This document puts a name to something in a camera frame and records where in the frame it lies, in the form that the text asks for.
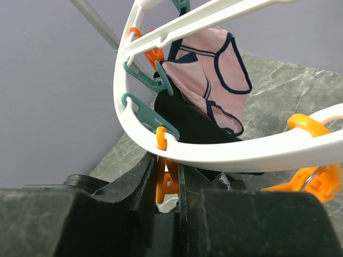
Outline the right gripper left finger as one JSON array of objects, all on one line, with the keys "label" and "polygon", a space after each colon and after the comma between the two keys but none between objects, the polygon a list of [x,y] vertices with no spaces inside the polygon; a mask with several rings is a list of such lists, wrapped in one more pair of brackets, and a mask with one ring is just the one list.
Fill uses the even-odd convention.
[{"label": "right gripper left finger", "polygon": [[129,256],[152,243],[157,157],[88,193],[75,186],[1,190],[1,256]]}]

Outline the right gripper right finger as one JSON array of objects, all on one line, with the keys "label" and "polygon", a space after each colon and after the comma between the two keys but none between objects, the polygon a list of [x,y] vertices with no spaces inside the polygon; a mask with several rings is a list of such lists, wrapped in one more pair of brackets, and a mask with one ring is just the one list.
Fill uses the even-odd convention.
[{"label": "right gripper right finger", "polygon": [[187,165],[178,183],[181,256],[342,256],[312,194],[224,190]]}]

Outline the black underwear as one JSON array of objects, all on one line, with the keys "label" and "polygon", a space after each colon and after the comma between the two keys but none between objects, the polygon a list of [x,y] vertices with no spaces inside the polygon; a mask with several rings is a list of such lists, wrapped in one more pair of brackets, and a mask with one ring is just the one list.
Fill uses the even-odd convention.
[{"label": "black underwear", "polygon": [[179,142],[208,145],[241,141],[198,112],[184,100],[175,84],[170,84],[174,94],[170,96],[166,90],[161,91],[155,99],[154,110],[179,131]]}]

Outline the white round clip hanger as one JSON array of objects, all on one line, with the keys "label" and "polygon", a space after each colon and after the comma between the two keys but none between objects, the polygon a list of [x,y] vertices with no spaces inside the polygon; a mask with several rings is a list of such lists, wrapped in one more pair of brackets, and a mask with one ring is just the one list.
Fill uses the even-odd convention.
[{"label": "white round clip hanger", "polygon": [[299,128],[268,137],[216,145],[180,143],[168,134],[167,150],[160,150],[156,135],[137,119],[131,102],[126,107],[121,102],[122,95],[128,92],[124,62],[132,62],[137,54],[165,47],[177,39],[270,5],[273,1],[209,1],[134,40],[129,34],[130,27],[140,25],[145,13],[155,7],[153,1],[135,1],[122,33],[113,81],[114,106],[126,134],[155,155],[214,171],[273,172],[342,162],[341,131],[312,137]]}]

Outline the teal clothespin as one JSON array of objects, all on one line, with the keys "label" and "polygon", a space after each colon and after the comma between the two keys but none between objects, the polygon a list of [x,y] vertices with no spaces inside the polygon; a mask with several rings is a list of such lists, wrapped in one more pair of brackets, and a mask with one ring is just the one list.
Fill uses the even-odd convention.
[{"label": "teal clothespin", "polygon": [[121,97],[122,104],[127,106],[127,99],[137,105],[138,109],[133,111],[137,119],[151,132],[155,133],[157,128],[163,126],[169,134],[172,134],[176,140],[180,139],[180,133],[171,123],[165,120],[160,114],[150,108],[147,104],[131,93],[125,93]]}]

